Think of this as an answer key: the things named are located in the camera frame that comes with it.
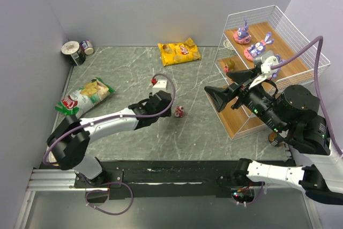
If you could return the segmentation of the purple bunny with cupcake toy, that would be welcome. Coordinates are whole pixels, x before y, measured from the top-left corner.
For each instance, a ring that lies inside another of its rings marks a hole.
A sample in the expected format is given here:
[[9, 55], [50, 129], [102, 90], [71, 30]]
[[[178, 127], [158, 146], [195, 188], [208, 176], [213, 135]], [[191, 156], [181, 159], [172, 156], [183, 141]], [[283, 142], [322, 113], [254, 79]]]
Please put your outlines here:
[[[283, 58], [281, 58], [281, 56], [279, 54], [275, 54], [275, 57], [277, 58], [278, 60], [278, 64], [281, 64], [283, 63], [285, 60]], [[275, 73], [272, 74], [272, 79], [276, 79], [277, 78], [277, 75], [278, 73], [280, 72], [280, 68], [277, 69], [277, 71]]]

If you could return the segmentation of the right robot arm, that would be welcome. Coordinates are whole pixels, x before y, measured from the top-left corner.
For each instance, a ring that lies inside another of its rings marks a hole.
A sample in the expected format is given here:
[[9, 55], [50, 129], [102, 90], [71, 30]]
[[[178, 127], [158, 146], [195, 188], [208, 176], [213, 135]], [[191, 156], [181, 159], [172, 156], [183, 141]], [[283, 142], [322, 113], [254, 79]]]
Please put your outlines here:
[[205, 86], [204, 90], [218, 113], [232, 100], [232, 109], [246, 106], [312, 165], [281, 167], [241, 158], [233, 179], [241, 185], [248, 181], [279, 184], [298, 189], [316, 202], [342, 205], [342, 160], [333, 149], [329, 123], [318, 115], [320, 99], [302, 85], [269, 94], [261, 84], [253, 84], [257, 75], [256, 68], [228, 72], [233, 81], [230, 85]]

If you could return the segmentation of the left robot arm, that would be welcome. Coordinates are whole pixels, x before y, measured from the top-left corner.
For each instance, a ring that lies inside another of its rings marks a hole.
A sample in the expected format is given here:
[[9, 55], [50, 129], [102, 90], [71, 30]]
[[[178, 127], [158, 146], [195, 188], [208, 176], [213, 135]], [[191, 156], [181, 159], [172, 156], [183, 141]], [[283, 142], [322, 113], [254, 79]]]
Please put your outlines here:
[[73, 169], [96, 186], [108, 180], [107, 172], [96, 157], [86, 154], [88, 146], [107, 136], [149, 127], [161, 117], [171, 116], [174, 97], [165, 91], [150, 95], [136, 104], [109, 115], [80, 119], [65, 117], [47, 139], [59, 169]]

